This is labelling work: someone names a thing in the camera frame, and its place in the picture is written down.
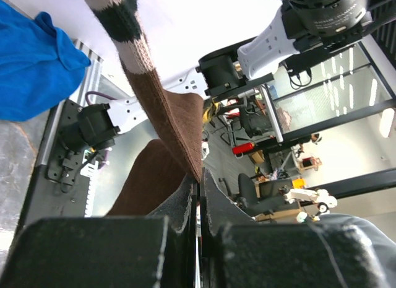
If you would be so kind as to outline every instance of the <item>knitted fabric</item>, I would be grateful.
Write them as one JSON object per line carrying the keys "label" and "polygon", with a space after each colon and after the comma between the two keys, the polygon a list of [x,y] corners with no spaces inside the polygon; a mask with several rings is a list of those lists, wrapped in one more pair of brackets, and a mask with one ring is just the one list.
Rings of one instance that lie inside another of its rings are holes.
{"label": "knitted fabric", "polygon": [[[158,136],[163,141],[162,146],[147,146],[146,149],[159,149],[163,155],[172,157],[178,165],[171,166],[173,171],[167,170],[170,176],[179,178],[180,173],[191,174],[197,181],[200,180],[202,161],[201,155],[201,132],[202,132],[202,109],[203,100],[193,93],[175,94],[166,91],[160,82],[157,70],[150,56],[149,46],[146,37],[140,26],[140,19],[137,13],[137,0],[85,0],[98,20],[112,38],[119,52],[121,64],[126,73],[132,89],[145,110],[149,120],[153,124]],[[143,172],[143,162],[148,161],[143,157],[138,157],[132,171],[140,169],[142,177],[147,177]],[[162,159],[151,157],[152,166],[160,169],[158,162]],[[123,191],[144,190],[137,184],[141,184],[139,173],[133,173],[134,180],[127,181]],[[156,186],[158,175],[151,169],[152,178],[146,182]],[[169,195],[177,189],[174,182],[169,182],[172,188],[163,189]],[[139,202],[149,203],[146,196]],[[158,200],[150,206],[145,207],[147,212],[139,211],[139,214],[148,213],[158,205]]]}

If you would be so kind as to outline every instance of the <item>glass window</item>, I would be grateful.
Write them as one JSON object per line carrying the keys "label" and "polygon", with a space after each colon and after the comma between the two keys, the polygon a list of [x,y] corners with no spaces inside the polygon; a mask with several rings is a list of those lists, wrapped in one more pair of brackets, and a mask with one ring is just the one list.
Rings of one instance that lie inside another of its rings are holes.
{"label": "glass window", "polygon": [[371,66],[274,101],[284,133],[373,106],[390,98]]}
{"label": "glass window", "polygon": [[[346,74],[347,72],[366,64],[369,64],[369,60],[364,55],[360,46],[355,46],[311,68],[312,81],[309,85],[315,85],[325,79]],[[290,85],[287,71],[283,66],[279,67],[273,77],[274,81],[268,83],[270,94],[273,99],[293,93],[296,89],[300,90],[305,88],[293,85],[293,89]],[[300,78],[301,81],[299,81],[297,77],[293,77],[294,83],[305,85],[309,82],[309,76],[306,72],[301,73]]]}

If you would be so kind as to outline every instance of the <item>striped fabric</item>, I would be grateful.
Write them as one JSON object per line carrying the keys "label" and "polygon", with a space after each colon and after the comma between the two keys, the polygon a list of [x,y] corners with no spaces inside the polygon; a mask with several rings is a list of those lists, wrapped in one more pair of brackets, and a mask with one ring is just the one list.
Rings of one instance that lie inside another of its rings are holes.
{"label": "striped fabric", "polygon": [[200,180],[202,99],[162,87],[139,23],[137,0],[85,1],[113,39],[129,83],[159,137],[180,166]]}

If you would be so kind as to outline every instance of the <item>marble surface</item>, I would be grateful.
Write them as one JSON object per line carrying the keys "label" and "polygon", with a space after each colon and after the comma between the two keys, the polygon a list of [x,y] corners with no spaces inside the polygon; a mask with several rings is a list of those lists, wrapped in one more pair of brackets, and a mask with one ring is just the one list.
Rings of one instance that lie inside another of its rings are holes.
{"label": "marble surface", "polygon": [[14,237],[48,113],[25,122],[0,120],[0,271]]}

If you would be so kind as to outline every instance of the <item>blue cloth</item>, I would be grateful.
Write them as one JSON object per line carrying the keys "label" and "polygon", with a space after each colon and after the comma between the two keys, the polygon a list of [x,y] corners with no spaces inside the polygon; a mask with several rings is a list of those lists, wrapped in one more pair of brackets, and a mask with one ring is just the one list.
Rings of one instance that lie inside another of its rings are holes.
{"label": "blue cloth", "polygon": [[30,20],[0,0],[0,119],[25,121],[78,88],[90,60],[51,16]]}

